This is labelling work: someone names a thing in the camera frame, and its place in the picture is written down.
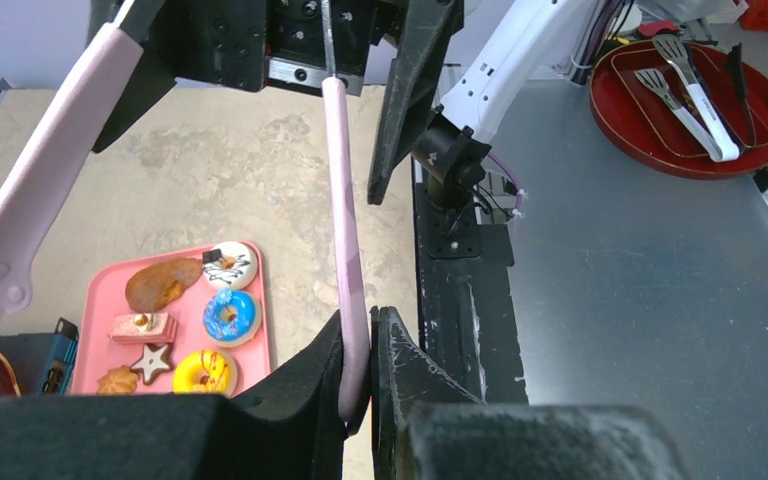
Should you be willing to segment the pink silicone metal tongs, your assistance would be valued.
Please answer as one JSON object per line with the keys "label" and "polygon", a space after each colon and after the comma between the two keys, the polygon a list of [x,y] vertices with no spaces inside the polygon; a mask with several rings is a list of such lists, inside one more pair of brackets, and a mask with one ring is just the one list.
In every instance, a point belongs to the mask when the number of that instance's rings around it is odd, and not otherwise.
{"label": "pink silicone metal tongs", "polygon": [[[322,2],[327,74],[326,117],[335,267],[342,332],[338,412],[348,428],[369,399],[370,334],[353,198],[346,88],[337,72],[329,2]],[[102,128],[139,60],[161,10],[158,1],[127,1],[76,61],[0,188],[0,320],[26,308],[31,267]]]}

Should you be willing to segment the pink layered cake slice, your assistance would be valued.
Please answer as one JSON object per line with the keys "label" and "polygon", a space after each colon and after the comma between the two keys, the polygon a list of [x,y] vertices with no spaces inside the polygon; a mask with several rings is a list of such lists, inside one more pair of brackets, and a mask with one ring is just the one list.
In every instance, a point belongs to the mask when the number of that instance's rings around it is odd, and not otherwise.
{"label": "pink layered cake slice", "polygon": [[135,313],[117,316],[108,336],[120,344],[162,344],[173,342],[177,330],[177,320],[168,313]]}

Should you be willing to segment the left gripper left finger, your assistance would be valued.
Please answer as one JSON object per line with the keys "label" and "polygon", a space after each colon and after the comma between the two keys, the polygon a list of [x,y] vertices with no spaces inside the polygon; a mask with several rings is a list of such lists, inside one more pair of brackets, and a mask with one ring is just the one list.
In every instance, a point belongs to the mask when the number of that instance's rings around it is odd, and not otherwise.
{"label": "left gripper left finger", "polygon": [[337,479],[343,345],[333,316],[303,350],[221,394],[0,400],[0,479]]}

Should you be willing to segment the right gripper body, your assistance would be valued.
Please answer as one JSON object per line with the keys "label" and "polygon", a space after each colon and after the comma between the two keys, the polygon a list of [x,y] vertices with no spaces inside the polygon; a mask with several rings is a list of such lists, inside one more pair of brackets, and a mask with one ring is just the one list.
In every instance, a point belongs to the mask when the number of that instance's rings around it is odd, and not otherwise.
{"label": "right gripper body", "polygon": [[[371,46],[396,35],[405,1],[332,1],[337,72],[360,93]],[[319,1],[168,1],[158,55],[172,76],[248,92],[315,94],[326,76]]]}

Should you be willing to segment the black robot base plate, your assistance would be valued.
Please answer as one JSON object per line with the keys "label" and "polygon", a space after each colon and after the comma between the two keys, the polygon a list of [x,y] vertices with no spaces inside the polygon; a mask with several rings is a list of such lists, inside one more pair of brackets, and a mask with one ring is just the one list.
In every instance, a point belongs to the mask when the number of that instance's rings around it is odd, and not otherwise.
{"label": "black robot base plate", "polygon": [[460,231],[434,209],[432,185],[413,169],[413,207],[421,348],[457,383],[487,403],[525,403],[526,380],[509,270],[509,226],[477,205]]}

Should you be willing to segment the pink serving tray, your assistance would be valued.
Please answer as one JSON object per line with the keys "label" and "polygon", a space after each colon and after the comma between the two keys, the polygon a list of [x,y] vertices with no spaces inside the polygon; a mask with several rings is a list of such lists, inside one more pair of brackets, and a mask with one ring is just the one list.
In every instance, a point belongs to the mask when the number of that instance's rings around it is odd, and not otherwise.
{"label": "pink serving tray", "polygon": [[[227,350],[237,365],[238,383],[236,395],[254,386],[273,370],[269,302],[265,295],[263,259],[258,248],[251,242],[244,243],[253,250],[258,260],[258,273],[244,290],[258,302],[261,326],[252,339]],[[161,255],[111,264],[91,280],[88,286],[84,313],[77,347],[75,367],[70,384],[73,395],[93,395],[98,380],[110,369],[130,365],[142,355],[140,345],[125,345],[109,338],[109,329],[118,315],[131,311],[125,297],[126,282],[139,270],[173,258],[200,259],[209,247],[202,245]],[[199,280],[182,296],[170,303],[165,311],[178,324],[171,349],[171,361],[177,363],[192,352],[202,349],[220,350],[212,342],[202,324],[203,311],[216,290],[204,279]]]}

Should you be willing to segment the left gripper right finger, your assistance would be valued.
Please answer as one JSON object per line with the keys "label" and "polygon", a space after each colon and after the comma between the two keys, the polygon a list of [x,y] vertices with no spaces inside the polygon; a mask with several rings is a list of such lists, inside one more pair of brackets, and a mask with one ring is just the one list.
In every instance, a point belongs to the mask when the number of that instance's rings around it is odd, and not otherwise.
{"label": "left gripper right finger", "polygon": [[678,446],[631,406],[487,404],[423,352],[393,307],[371,311],[378,479],[686,479]]}

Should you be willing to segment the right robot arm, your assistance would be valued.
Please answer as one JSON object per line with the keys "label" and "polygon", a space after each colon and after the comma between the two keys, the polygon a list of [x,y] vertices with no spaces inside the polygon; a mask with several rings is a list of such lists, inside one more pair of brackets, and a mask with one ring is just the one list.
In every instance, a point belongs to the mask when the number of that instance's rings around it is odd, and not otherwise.
{"label": "right robot arm", "polygon": [[117,140],[184,78],[257,92],[266,86],[325,103],[332,207],[354,211],[348,95],[357,94],[372,46],[396,49],[377,127],[367,200],[378,204],[406,156],[442,186],[440,203],[466,202],[481,160],[517,91],[556,40],[574,35],[586,1],[512,3],[459,81],[438,81],[461,1],[94,1],[88,32],[119,23],[146,51],[94,151]]}

